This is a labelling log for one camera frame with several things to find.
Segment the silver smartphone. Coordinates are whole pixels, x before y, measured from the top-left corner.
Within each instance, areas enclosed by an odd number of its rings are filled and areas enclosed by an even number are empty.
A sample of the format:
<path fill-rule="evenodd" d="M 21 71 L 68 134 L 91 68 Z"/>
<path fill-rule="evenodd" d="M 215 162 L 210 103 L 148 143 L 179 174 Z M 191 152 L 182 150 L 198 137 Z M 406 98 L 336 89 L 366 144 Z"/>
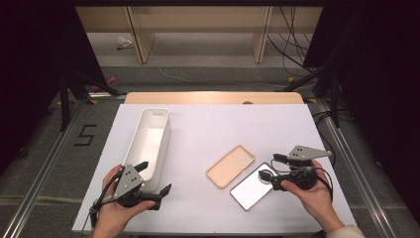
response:
<path fill-rule="evenodd" d="M 276 176 L 276 172 L 268 163 L 262 163 L 230 190 L 232 197 L 246 211 L 272 190 L 271 182 L 262 179 L 260 172 Z"/>

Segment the person's right hand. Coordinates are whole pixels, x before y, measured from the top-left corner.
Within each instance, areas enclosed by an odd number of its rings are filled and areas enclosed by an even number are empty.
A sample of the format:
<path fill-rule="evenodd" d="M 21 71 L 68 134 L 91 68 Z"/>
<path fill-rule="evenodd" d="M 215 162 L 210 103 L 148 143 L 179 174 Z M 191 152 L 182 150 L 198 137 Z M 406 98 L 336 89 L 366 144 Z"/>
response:
<path fill-rule="evenodd" d="M 345 226 L 333 207 L 328 187 L 321 181 L 318 180 L 316 185 L 308 190 L 302 190 L 288 180 L 284 180 L 281 185 L 298 197 L 305 210 L 326 233 L 331 233 Z"/>

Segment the person's left hand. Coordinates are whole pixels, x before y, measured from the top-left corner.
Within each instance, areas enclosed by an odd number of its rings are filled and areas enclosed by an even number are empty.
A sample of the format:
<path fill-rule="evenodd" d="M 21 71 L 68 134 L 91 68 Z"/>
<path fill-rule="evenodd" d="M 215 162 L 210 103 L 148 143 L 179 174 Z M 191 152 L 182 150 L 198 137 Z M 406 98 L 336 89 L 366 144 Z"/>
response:
<path fill-rule="evenodd" d="M 155 204 L 154 201 L 147 200 L 134 207 L 127 208 L 121 206 L 118 202 L 107 203 L 99 211 L 94 230 L 99 228 L 123 231 L 133 217 L 152 208 Z"/>

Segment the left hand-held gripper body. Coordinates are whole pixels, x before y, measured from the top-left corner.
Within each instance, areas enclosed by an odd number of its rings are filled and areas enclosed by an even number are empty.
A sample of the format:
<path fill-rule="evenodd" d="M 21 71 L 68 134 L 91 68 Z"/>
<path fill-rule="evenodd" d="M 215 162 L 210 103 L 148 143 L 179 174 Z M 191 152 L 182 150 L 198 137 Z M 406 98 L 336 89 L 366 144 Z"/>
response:
<path fill-rule="evenodd" d="M 162 198 L 159 193 L 143 191 L 144 179 L 135 170 L 135 166 L 127 164 L 119 173 L 119 180 L 113 198 L 124 207 L 134 207 L 147 200 L 156 204 L 151 210 L 159 210 Z"/>

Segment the dark curtain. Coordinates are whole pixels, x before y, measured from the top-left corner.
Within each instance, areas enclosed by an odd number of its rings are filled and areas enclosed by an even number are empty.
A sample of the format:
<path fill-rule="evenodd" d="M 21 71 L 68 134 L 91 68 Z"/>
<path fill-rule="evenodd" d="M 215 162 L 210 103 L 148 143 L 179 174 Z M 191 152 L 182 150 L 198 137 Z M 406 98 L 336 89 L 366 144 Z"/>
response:
<path fill-rule="evenodd" d="M 79 97 L 105 76 L 74 6 L 0 0 L 0 175 L 23 149 L 62 80 Z"/>
<path fill-rule="evenodd" d="M 340 46 L 339 80 L 353 116 L 420 224 L 420 0 L 321 0 L 307 62 Z"/>

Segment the light wooden table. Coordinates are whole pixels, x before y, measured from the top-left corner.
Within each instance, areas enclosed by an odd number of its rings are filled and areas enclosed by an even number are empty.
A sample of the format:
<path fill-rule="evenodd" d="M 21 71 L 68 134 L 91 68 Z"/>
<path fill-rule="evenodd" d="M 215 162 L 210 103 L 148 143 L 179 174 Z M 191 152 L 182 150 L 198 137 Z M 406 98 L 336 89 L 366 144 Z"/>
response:
<path fill-rule="evenodd" d="M 297 92 L 131 92 L 126 104 L 303 104 Z"/>

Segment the beige phone case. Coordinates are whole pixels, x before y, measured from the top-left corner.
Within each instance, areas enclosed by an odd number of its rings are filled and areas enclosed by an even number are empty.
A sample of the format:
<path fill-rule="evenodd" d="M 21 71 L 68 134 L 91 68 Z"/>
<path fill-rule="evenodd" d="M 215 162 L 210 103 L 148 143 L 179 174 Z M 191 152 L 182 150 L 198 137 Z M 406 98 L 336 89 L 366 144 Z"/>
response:
<path fill-rule="evenodd" d="M 255 155 L 245 147 L 238 145 L 211 166 L 206 176 L 220 189 L 226 187 L 234 178 L 244 171 L 253 161 Z"/>

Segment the crumpled white object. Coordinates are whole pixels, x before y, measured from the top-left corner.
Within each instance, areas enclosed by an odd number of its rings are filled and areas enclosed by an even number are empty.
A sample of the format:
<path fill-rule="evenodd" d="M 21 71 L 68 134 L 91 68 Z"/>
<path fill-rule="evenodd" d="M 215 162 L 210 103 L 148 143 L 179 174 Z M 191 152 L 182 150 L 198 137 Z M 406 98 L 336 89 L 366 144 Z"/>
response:
<path fill-rule="evenodd" d="M 127 40 L 123 37 L 117 39 L 117 50 L 132 49 L 133 43 L 130 40 Z"/>

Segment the light wooden shelf unit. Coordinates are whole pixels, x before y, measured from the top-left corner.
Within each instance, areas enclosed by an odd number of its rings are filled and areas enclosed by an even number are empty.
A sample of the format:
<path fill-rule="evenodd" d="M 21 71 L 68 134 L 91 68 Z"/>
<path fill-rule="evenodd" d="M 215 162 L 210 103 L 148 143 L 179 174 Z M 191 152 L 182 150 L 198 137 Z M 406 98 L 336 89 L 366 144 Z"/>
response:
<path fill-rule="evenodd" d="M 78 7 L 87 33 L 129 33 L 140 63 L 148 61 L 157 33 L 247 33 L 255 62 L 263 61 L 269 33 L 312 34 L 320 7 Z"/>

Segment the black metal stand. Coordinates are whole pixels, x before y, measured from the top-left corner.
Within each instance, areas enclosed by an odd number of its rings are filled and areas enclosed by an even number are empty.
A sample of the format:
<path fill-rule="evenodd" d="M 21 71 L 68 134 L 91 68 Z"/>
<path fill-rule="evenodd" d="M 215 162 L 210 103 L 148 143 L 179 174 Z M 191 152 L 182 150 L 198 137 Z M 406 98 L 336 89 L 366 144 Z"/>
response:
<path fill-rule="evenodd" d="M 334 125 L 339 128 L 340 123 L 338 119 L 338 99 L 339 99 L 339 82 L 338 75 L 336 73 L 335 64 L 329 59 L 326 60 L 319 68 L 305 75 L 303 78 L 286 86 L 283 91 L 291 92 L 305 83 L 317 78 L 318 81 L 315 83 L 313 93 L 316 96 L 324 96 L 327 92 L 330 93 L 330 109 L 331 118 Z"/>
<path fill-rule="evenodd" d="M 76 69 L 66 69 L 58 81 L 60 109 L 61 109 L 61 128 L 64 131 L 70 122 L 70 108 L 68 92 L 71 92 L 77 100 L 84 100 L 89 97 L 86 85 L 94 85 L 112 96 L 126 95 L 126 92 L 112 88 L 106 83 L 105 79 L 95 79 L 86 73 Z"/>

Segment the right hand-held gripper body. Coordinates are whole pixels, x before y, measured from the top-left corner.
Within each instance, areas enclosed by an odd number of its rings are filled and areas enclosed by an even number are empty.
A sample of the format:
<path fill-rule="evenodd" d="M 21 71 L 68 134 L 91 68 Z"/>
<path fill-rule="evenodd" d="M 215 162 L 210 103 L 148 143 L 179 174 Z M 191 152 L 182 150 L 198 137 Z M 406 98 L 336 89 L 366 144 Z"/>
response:
<path fill-rule="evenodd" d="M 304 146 L 295 146 L 286 156 L 289 172 L 284 175 L 275 176 L 271 181 L 274 190 L 284 190 L 281 183 L 288 180 L 303 190 L 311 189 L 317 183 L 317 174 L 313 159 L 331 156 L 330 151 L 324 151 Z"/>

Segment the white plastic storage bin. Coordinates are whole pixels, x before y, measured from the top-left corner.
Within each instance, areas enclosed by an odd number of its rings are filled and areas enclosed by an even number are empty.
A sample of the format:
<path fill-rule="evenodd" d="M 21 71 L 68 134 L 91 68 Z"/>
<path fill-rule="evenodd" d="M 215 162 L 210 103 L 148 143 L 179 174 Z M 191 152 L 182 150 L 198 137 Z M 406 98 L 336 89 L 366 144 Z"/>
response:
<path fill-rule="evenodd" d="M 137 123 L 124 164 L 137 166 L 148 162 L 140 172 L 144 179 L 142 191 L 158 189 L 162 165 L 170 136 L 169 111 L 165 108 L 145 108 Z"/>

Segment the aluminium floor rail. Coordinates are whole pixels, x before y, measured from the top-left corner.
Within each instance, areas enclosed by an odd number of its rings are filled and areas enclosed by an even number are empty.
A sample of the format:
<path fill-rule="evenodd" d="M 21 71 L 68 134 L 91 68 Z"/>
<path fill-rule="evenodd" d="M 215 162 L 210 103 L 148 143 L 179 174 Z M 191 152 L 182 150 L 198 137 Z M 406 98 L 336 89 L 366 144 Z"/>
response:
<path fill-rule="evenodd" d="M 352 176 L 352 179 L 365 203 L 372 221 L 374 222 L 381 238 L 396 238 L 396 233 L 389 221 L 389 218 L 375 196 L 372 188 L 368 184 L 367 178 L 364 176 L 348 142 L 346 141 L 341 129 L 336 126 L 333 116 L 330 115 L 326 119 L 327 127 L 334 138 L 335 143 L 340 151 L 341 156 Z"/>
<path fill-rule="evenodd" d="M 51 108 L 16 158 L 0 176 L 0 238 L 77 238 L 71 231 L 81 199 L 65 195 L 64 170 L 58 164 L 84 104 L 70 107 L 70 122 L 60 127 L 60 111 Z"/>

